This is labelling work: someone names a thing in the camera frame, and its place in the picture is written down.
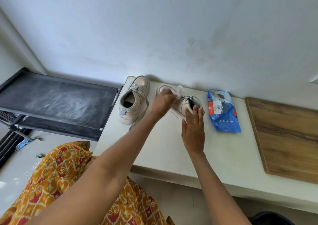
person's left hand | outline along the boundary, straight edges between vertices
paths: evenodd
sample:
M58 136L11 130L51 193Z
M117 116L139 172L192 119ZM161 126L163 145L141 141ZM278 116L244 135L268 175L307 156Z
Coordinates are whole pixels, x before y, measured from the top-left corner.
M170 89L162 90L160 95L154 99L149 114L154 114L161 119L171 108L176 97Z

wet wipes packet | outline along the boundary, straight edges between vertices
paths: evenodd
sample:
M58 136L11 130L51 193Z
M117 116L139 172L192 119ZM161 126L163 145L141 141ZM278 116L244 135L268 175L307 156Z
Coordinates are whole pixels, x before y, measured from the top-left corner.
M217 131L241 132L233 100L227 91L208 90L209 116Z

sneaker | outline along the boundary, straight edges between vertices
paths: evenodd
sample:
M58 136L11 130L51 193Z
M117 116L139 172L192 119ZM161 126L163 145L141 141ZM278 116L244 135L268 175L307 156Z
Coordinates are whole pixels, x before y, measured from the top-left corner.
M119 118L124 124L136 124L149 106L147 96L150 90L149 79L138 76L119 101Z
M172 87L163 85L163 86L160 86L157 88L156 96L158 96L161 93L161 91L164 89L170 89L173 92L173 94L177 95L177 91L174 90ZM185 117L185 108L189 109L191 116L193 117L192 109L195 105L197 106L198 110L200 107L202 107L202 103L197 97L182 95L181 99L179 101L175 101L173 103L170 111L172 113L174 113L180 119L180 121L182 121L183 119L186 118Z

white sticker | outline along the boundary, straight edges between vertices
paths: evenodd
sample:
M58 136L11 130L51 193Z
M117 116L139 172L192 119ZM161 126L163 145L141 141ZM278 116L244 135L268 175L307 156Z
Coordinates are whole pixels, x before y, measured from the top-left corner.
M221 114L222 113L222 102L221 101L213 101L213 113Z

wooden board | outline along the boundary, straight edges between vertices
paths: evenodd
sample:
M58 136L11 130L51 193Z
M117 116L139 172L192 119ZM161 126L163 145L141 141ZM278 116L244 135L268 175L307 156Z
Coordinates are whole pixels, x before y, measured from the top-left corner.
M264 170L318 184L318 111L245 99Z

